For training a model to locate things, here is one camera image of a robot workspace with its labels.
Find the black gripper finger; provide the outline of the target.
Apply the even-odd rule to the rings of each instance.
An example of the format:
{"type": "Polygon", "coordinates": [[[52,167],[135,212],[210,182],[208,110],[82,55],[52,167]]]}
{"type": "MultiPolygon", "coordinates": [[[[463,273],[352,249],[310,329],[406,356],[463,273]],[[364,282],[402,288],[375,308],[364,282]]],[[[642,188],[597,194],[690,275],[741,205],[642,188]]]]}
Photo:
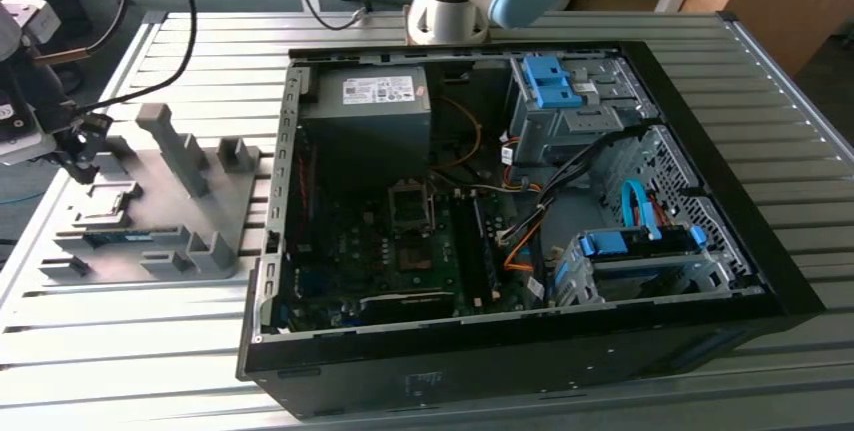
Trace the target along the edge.
{"type": "Polygon", "coordinates": [[[76,129],[79,150],[76,151],[75,180],[80,184],[91,184],[99,171],[95,157],[102,152],[114,119],[106,114],[90,113],[82,118],[76,129]]]}
{"type": "Polygon", "coordinates": [[[76,182],[86,181],[86,170],[79,165],[79,158],[86,145],[78,138],[58,138],[56,149],[51,153],[52,162],[63,167],[76,182]]]}

